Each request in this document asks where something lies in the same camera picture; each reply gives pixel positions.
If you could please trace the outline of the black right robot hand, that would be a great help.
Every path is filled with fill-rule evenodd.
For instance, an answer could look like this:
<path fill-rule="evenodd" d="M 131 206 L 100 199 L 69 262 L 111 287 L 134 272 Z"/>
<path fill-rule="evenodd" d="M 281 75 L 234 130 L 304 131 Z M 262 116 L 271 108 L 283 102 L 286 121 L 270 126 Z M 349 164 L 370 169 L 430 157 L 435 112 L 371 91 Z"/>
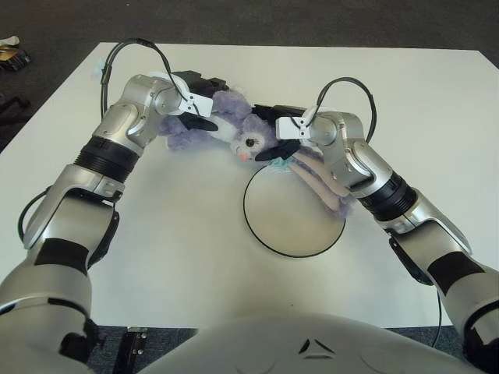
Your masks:
<path fill-rule="evenodd" d="M 267 123 L 267 127 L 271 132 L 271 141 L 273 141 L 272 146 L 266 146 L 264 150 L 255 156 L 256 161 L 271 161 L 276 158 L 286 160 L 301 147 L 301 143 L 297 139 L 277 139 L 276 121 L 280 117 L 301 117 L 305 112 L 304 108 L 286 105 L 266 106 L 255 104 L 252 112 Z"/>

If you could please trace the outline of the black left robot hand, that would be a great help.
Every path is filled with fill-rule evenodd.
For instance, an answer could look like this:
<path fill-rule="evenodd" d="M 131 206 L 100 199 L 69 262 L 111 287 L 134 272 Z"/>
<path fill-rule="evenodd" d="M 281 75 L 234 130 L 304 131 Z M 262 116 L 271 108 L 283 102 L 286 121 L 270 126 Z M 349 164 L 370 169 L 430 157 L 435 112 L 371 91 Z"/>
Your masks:
<path fill-rule="evenodd" d="M 199 72 L 194 72 L 192 70 L 173 72 L 173 75 L 179 77 L 186 83 L 190 93 L 198 94 L 203 97 L 212 98 L 216 92 L 229 89 L 223 79 L 216 77 L 205 79 Z M 208 132 L 215 132 L 218 130 L 218 127 L 215 124 L 199 115 L 183 113 L 176 116 L 176 118 L 182 123 L 186 130 L 199 129 Z"/>

